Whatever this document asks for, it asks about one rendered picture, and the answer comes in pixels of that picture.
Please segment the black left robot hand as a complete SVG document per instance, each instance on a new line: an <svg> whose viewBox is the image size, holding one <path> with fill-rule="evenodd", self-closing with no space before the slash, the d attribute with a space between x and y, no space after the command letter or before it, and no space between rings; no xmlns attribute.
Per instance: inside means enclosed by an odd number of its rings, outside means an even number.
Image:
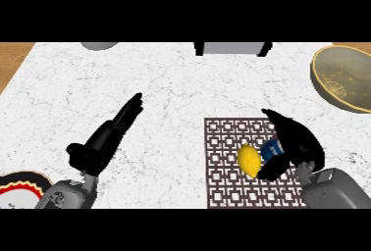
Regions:
<svg viewBox="0 0 371 251"><path fill-rule="evenodd" d="M107 168L120 141L128 133L138 115L144 111L142 93L136 93L123 105L116 117L105 121L85 144L67 146L70 166L91 176L98 176Z"/></svg>

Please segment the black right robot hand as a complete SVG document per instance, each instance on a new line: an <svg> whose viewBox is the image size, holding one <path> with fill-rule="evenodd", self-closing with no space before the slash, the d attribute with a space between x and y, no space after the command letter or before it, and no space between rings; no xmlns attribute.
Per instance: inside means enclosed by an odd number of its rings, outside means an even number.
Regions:
<svg viewBox="0 0 371 251"><path fill-rule="evenodd" d="M326 150L311 130L293 119L271 109L262 109L274 125L275 136L284 153L274 156L259 171L259 179L275 181L287 172L290 165L315 163L314 173L326 167Z"/></svg>

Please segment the yellow lemon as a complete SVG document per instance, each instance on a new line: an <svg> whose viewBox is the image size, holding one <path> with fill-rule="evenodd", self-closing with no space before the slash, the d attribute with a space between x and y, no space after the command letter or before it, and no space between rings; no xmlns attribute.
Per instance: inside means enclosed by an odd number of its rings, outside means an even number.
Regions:
<svg viewBox="0 0 371 251"><path fill-rule="evenodd" d="M250 144L244 144L241 149L238 150L238 165L243 172L252 178L256 178L259 176L261 153Z"/></svg>

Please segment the brown patterned placemat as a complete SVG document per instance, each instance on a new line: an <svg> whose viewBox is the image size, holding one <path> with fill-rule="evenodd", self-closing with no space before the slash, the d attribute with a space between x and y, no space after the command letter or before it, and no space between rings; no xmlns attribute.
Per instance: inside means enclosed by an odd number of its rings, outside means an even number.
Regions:
<svg viewBox="0 0 371 251"><path fill-rule="evenodd" d="M295 167L277 181L252 178L238 165L244 144L261 149L275 135L268 118L206 118L206 184L209 209L305 209Z"/></svg>

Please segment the olive bowl with yellow rim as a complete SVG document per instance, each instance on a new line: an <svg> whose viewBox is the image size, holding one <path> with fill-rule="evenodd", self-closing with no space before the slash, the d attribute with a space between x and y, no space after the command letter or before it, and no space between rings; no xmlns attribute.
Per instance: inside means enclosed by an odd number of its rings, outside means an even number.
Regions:
<svg viewBox="0 0 371 251"><path fill-rule="evenodd" d="M314 55L311 81L321 97L337 108L371 114L371 54L332 45Z"/></svg>

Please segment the blue and white can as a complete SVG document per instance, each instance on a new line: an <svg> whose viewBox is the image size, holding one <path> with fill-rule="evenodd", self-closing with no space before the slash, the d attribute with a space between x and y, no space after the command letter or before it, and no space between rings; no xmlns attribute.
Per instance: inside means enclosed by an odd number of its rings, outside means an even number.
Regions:
<svg viewBox="0 0 371 251"><path fill-rule="evenodd" d="M261 148L261 155L264 160L268 162L274 156L278 156L284 153L283 146L280 140L272 138Z"/></svg>

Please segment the black red and white plate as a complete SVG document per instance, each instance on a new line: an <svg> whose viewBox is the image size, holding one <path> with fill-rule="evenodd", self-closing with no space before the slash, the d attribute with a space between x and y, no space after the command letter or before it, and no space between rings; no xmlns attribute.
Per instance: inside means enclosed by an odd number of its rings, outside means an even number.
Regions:
<svg viewBox="0 0 371 251"><path fill-rule="evenodd" d="M33 209L51 187L51 179L33 171L0 176L0 209Z"/></svg>

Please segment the grey round object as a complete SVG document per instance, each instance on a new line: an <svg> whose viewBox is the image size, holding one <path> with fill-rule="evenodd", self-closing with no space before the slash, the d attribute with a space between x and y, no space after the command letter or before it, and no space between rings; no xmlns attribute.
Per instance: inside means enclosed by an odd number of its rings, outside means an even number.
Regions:
<svg viewBox="0 0 371 251"><path fill-rule="evenodd" d="M83 42L83 47L94 51L111 49L117 43L116 42Z"/></svg>

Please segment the grey appliance with black legs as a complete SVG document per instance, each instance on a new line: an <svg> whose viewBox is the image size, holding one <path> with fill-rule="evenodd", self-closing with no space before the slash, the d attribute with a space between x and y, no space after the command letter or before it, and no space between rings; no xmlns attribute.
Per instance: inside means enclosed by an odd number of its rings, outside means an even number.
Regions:
<svg viewBox="0 0 371 251"><path fill-rule="evenodd" d="M206 54L253 54L265 57L272 48L271 42L196 42L197 56Z"/></svg>

